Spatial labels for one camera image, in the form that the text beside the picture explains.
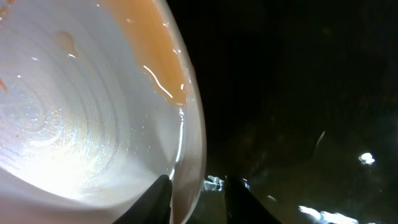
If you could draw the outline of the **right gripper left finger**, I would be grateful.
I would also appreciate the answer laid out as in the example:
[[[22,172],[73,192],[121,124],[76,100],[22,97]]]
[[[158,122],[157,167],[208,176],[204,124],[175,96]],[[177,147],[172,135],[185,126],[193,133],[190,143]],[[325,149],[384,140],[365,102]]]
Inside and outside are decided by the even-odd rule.
[[[169,224],[172,181],[161,175],[113,224]]]

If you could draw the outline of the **white plate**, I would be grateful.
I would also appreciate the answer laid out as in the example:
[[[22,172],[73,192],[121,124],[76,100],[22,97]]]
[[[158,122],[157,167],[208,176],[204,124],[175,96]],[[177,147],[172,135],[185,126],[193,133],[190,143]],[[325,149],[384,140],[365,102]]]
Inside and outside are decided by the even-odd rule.
[[[200,94],[165,1],[1,2],[1,222],[112,223],[160,177],[186,223]]]

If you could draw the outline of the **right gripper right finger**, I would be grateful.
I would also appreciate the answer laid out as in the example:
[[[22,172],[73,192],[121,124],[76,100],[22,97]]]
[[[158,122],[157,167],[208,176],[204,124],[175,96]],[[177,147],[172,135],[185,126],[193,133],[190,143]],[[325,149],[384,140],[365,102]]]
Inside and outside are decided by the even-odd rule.
[[[224,182],[227,224],[281,224],[235,177]]]

